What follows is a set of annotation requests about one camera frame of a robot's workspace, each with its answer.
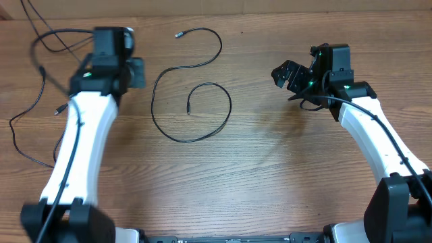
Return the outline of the black cable silver plug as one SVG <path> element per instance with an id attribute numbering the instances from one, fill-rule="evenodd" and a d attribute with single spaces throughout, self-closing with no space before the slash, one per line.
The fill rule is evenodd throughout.
<path id="1" fill-rule="evenodd" d="M 217 135 L 228 123 L 233 109 L 232 96 L 227 88 L 216 82 L 202 82 L 193 86 L 185 97 L 184 108 L 186 110 L 182 121 L 189 121 L 190 124 L 182 128 L 179 134 L 174 134 L 173 130 L 166 131 L 168 128 L 166 121 L 160 124 L 163 115 L 157 111 L 159 83 L 178 72 L 185 74 L 188 71 L 206 67 L 217 60 L 222 53 L 222 38 L 217 31 L 211 28 L 196 27 L 181 30 L 175 34 L 175 38 L 181 40 L 185 37 L 196 37 L 198 34 L 211 34 L 215 38 L 215 53 L 205 61 L 175 65 L 164 69 L 155 78 L 151 93 L 150 115 L 153 125 L 165 138 L 181 144 L 195 143 Z"/>

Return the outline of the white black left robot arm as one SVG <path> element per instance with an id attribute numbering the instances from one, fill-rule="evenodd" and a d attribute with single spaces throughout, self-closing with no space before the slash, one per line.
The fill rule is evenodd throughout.
<path id="1" fill-rule="evenodd" d="M 144 62 L 133 57 L 134 31 L 96 27 L 93 51 L 70 78 L 68 115 L 59 154 L 40 200 L 22 207 L 32 242 L 146 242 L 141 229 L 115 226 L 97 208 L 105 143 L 122 95 L 144 86 Z"/>

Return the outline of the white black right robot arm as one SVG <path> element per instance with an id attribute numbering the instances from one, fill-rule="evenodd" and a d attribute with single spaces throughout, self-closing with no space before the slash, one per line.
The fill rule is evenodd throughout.
<path id="1" fill-rule="evenodd" d="M 356 141 L 377 188 L 362 219 L 329 224 L 321 233 L 291 233 L 289 242 L 430 242 L 431 170 L 388 122 L 375 91 L 357 82 L 347 44 L 310 48 L 311 65 L 287 60 L 271 72 L 292 100 L 330 110 Z"/>

